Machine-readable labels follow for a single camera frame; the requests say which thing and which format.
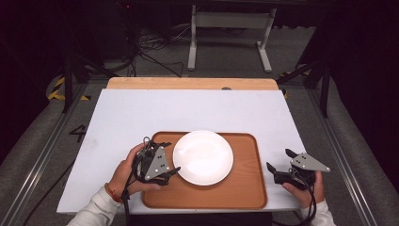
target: sleeve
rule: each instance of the sleeve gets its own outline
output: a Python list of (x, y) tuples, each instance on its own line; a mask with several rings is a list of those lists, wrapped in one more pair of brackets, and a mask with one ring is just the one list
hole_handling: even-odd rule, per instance
[[(335, 226), (332, 214), (328, 210), (326, 201), (317, 203), (316, 210), (316, 215), (311, 221), (311, 226)], [(301, 209), (301, 212), (302, 216), (305, 218), (309, 213), (309, 207), (306, 209)]]
[(119, 208), (120, 203), (115, 202), (102, 187), (68, 226), (109, 226)]

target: white tabletop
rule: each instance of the white tabletop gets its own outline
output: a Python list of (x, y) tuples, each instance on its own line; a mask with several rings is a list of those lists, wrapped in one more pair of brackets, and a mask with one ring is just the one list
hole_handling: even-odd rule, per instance
[[(275, 185), (266, 167), (267, 161), (277, 170), (287, 171), (291, 159), (285, 149), (306, 152), (280, 90), (103, 89), (57, 212), (74, 214), (87, 205), (144, 137), (159, 131), (196, 130), (252, 134), (258, 143), (268, 197), (260, 211), (299, 207), (291, 194)], [(143, 204), (140, 193), (133, 195), (129, 204), (131, 214), (245, 211), (151, 209)]]

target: person's left hand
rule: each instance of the person's left hand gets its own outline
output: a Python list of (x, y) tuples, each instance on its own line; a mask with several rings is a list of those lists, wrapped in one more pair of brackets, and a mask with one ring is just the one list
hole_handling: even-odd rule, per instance
[[(136, 154), (144, 147), (145, 143), (136, 145), (127, 155), (126, 159), (121, 161), (115, 169), (111, 181), (108, 183), (109, 188), (115, 192), (118, 197), (121, 197), (126, 181), (132, 171), (132, 163)], [(143, 184), (139, 181), (133, 182), (129, 187), (129, 195), (133, 195), (138, 191), (158, 190), (161, 186), (158, 184)]]

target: brown tray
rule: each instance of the brown tray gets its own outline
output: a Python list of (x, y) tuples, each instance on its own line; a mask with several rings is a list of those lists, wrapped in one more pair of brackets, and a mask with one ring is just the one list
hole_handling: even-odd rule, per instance
[[(158, 132), (152, 140), (171, 142), (165, 148), (169, 166), (173, 149), (186, 132)], [(267, 203), (263, 171), (255, 137), (250, 134), (219, 133), (230, 144), (234, 162), (229, 175), (211, 186), (196, 186), (179, 174), (172, 176), (161, 190), (143, 192), (150, 208), (174, 209), (262, 209)]]

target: hand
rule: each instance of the hand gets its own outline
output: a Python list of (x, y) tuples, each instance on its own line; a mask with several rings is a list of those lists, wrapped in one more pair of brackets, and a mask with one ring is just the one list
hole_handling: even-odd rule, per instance
[[(126, 181), (129, 178), (129, 174), (132, 171), (132, 163), (135, 159), (136, 154), (144, 147), (145, 143), (138, 144), (135, 146), (127, 155), (126, 159), (121, 161), (120, 164), (115, 169), (114, 175), (111, 181), (108, 183), (109, 188), (114, 190), (115, 194), (121, 197), (123, 189), (126, 185)], [(143, 184), (139, 181), (133, 182), (129, 187), (129, 195), (133, 195), (137, 191), (148, 191), (148, 190), (158, 190), (161, 186), (157, 184)]]
[[(311, 206), (311, 194), (308, 190), (301, 190), (296, 188), (295, 186), (284, 183), (282, 184), (287, 191), (293, 194), (298, 200), (301, 208), (308, 208)], [(323, 176), (321, 171), (316, 171), (316, 181), (314, 182), (314, 198), (316, 199), (316, 203), (322, 202), (325, 199), (324, 194), (324, 185), (323, 185)]]

